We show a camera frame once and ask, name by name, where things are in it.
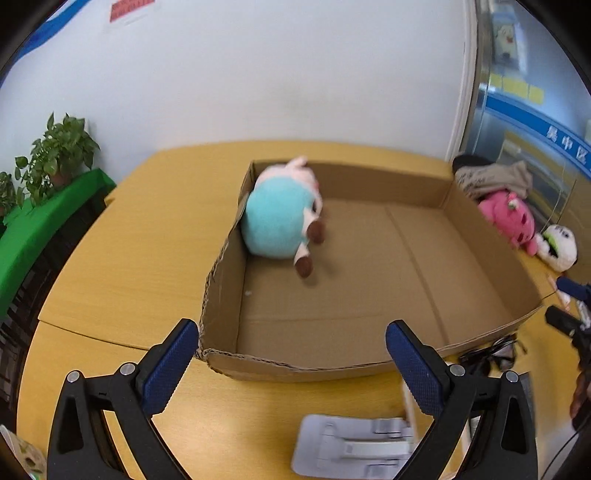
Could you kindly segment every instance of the green cloth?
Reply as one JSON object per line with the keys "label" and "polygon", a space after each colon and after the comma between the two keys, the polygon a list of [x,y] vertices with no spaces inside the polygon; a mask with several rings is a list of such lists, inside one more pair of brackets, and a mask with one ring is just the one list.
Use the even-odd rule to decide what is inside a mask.
{"label": "green cloth", "polygon": [[95,193],[108,192],[115,183],[102,170],[91,170],[33,208],[27,199],[4,219],[6,231],[0,238],[0,315],[4,316],[19,286],[51,237]]}

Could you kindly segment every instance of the metal screw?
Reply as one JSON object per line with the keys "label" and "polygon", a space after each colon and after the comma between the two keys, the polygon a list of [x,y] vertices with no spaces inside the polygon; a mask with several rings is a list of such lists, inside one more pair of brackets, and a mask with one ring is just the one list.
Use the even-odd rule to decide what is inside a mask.
{"label": "metal screw", "polygon": [[134,364],[121,365],[121,368],[119,369],[119,371],[121,372],[121,375],[131,375],[133,372],[135,372],[135,365]]}
{"label": "metal screw", "polygon": [[454,375],[455,377],[463,377],[464,374],[466,373],[466,370],[464,370],[464,367],[462,367],[461,365],[458,364],[454,364],[449,368],[449,371],[452,373],[452,375]]}
{"label": "metal screw", "polygon": [[78,370],[74,370],[73,372],[68,373],[66,379],[70,383],[74,383],[76,380],[80,378],[80,372]]}
{"label": "metal screw", "polygon": [[519,381],[519,375],[517,375],[513,370],[509,370],[505,376],[511,383],[517,383]]}

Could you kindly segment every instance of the yellow label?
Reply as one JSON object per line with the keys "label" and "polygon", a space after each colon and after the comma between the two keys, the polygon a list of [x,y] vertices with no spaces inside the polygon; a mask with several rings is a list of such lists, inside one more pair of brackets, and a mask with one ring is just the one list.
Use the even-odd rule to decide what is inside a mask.
{"label": "yellow label", "polygon": [[491,73],[491,86],[502,89],[503,75],[499,75],[498,73]]}
{"label": "yellow label", "polygon": [[503,77],[503,90],[520,98],[527,98],[529,85],[523,80]]}
{"label": "yellow label", "polygon": [[538,105],[541,105],[542,103],[544,103],[544,91],[539,87],[534,87],[533,85],[530,85],[529,99],[530,102],[534,102]]}

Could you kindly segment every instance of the red sign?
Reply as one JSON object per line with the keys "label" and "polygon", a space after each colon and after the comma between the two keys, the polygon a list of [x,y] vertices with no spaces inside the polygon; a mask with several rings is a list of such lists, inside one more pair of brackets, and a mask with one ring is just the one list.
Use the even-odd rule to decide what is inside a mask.
{"label": "red sign", "polygon": [[109,22],[114,22],[118,18],[127,15],[138,8],[153,4],[156,0],[119,0],[111,6],[111,19]]}

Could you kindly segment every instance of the white stuffed toy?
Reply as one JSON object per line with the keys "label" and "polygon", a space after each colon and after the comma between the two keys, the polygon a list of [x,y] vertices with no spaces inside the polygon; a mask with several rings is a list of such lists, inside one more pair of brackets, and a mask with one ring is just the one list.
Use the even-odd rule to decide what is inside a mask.
{"label": "white stuffed toy", "polygon": [[553,270],[564,272],[577,261],[577,244],[574,234],[566,227],[550,225],[542,234],[535,234],[538,257]]}

